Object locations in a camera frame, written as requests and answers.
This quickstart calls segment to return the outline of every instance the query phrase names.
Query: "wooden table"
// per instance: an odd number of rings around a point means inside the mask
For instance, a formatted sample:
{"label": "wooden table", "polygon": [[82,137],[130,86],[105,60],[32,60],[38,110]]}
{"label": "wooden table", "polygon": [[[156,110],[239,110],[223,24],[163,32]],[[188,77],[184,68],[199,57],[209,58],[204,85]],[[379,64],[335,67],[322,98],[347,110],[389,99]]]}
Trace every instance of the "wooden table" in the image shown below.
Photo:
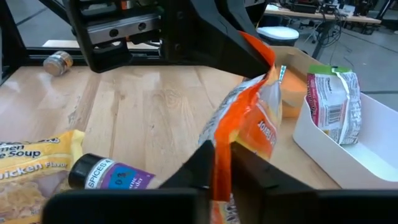
{"label": "wooden table", "polygon": [[[267,9],[264,14],[267,15],[275,15],[275,16],[289,16],[289,17],[299,17],[299,18],[309,18],[309,19],[319,19],[323,20],[323,15],[320,13],[303,13],[303,12],[293,12],[289,9],[283,8],[283,7],[277,7],[273,5],[268,5]],[[334,15],[327,15],[325,14],[325,28],[323,29],[323,32],[321,33],[321,39],[325,39],[328,35],[328,31],[333,25],[333,21],[335,20]],[[365,24],[380,24],[381,21],[378,19],[373,19],[365,16],[346,16],[343,17],[344,21],[348,22],[360,22],[360,23],[365,23]],[[317,42],[317,46],[315,47],[315,50],[312,53],[312,57],[319,60],[320,56],[322,55],[323,47],[321,42]]]}
{"label": "wooden table", "polygon": [[[241,81],[209,67],[137,66],[102,74],[72,67],[62,77],[22,67],[0,86],[0,141],[79,129],[86,133],[84,152],[165,180],[194,153],[203,126]],[[338,188],[293,142],[294,126],[294,119],[283,120],[271,162],[312,187]]]}

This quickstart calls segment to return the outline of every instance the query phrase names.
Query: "chicken soup package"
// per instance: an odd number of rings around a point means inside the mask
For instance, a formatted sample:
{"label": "chicken soup package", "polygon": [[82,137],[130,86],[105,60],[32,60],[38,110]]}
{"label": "chicken soup package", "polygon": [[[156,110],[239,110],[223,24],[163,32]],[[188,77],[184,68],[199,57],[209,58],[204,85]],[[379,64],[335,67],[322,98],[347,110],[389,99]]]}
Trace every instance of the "chicken soup package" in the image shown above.
{"label": "chicken soup package", "polygon": [[361,129],[361,92],[348,68],[312,65],[307,102],[313,122],[338,144],[355,144]]}
{"label": "chicken soup package", "polygon": [[69,189],[83,137],[75,130],[37,142],[0,142],[0,223],[40,221],[47,199]]}
{"label": "chicken soup package", "polygon": [[231,194],[231,148],[238,142],[258,156],[268,160],[276,143],[277,129],[282,120],[282,97],[279,76],[275,69],[275,54],[260,40],[242,33],[271,65],[267,74],[240,83],[235,87],[199,137],[199,145],[210,139],[215,146],[212,181],[212,224],[239,223],[239,211]]}

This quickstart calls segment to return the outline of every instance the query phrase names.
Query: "floor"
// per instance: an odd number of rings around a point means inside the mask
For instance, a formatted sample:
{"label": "floor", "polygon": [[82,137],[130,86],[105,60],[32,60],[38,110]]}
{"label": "floor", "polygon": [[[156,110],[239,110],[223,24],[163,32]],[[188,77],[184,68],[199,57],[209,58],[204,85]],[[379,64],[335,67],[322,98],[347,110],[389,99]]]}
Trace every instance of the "floor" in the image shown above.
{"label": "floor", "polygon": [[[38,0],[6,0],[27,46],[41,46],[47,40],[73,40],[70,26]],[[315,44],[304,42],[301,35],[296,47],[311,54]],[[373,35],[344,30],[340,41],[325,48],[320,61],[352,67],[358,74],[361,91],[398,111],[398,35],[380,29]]]}

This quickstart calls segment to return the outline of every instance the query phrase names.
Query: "white plastic tray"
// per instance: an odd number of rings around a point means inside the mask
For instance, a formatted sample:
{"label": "white plastic tray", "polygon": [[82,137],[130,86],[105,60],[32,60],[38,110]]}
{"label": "white plastic tray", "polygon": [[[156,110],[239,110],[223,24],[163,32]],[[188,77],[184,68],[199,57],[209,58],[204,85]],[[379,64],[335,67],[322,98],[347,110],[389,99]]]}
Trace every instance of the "white plastic tray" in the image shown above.
{"label": "white plastic tray", "polygon": [[339,146],[311,119],[304,100],[294,141],[344,189],[398,189],[398,113],[361,94],[359,143]]}

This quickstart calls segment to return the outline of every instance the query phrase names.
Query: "small jar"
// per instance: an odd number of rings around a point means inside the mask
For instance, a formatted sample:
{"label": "small jar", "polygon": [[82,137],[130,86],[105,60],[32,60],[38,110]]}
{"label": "small jar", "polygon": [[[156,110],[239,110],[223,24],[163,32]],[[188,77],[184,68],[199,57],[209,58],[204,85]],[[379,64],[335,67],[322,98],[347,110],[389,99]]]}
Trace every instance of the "small jar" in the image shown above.
{"label": "small jar", "polygon": [[53,76],[63,75],[72,65],[72,56],[62,50],[55,52],[43,62],[44,70]]}
{"label": "small jar", "polygon": [[76,161],[68,182],[73,189],[154,189],[161,184],[154,174],[90,153]]}

